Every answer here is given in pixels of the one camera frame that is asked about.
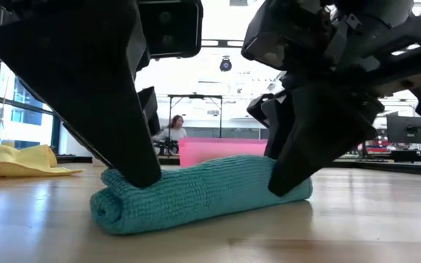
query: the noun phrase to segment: monitor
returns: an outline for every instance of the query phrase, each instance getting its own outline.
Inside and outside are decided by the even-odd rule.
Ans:
[[[387,139],[394,143],[421,144],[421,117],[387,116]]]

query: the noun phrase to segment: rolled towel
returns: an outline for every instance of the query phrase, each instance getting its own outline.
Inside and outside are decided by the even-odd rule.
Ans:
[[[283,197],[268,190],[275,161],[261,156],[214,159],[164,170],[155,185],[139,189],[115,169],[102,174],[107,188],[91,198],[93,220],[112,235],[167,229],[214,216],[308,199],[311,179]]]

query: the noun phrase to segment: yellow towel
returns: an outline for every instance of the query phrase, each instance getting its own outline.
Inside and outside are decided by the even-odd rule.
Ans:
[[[82,170],[57,167],[53,151],[47,145],[17,150],[0,145],[0,177],[73,175]]]

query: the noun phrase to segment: desk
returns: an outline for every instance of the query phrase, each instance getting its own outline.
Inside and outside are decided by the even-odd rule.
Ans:
[[[307,202],[161,232],[106,235],[89,199],[104,168],[62,178],[0,179],[0,263],[417,263],[421,176],[323,169]]]
[[[394,162],[421,162],[421,150],[392,150],[391,159]]]

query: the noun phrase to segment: long hair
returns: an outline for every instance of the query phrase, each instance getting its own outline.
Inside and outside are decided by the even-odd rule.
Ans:
[[[176,127],[176,123],[179,119],[183,120],[183,117],[181,117],[181,115],[175,115],[175,117],[173,117],[172,121],[170,121],[170,124],[168,124],[167,128],[168,129],[174,129]]]

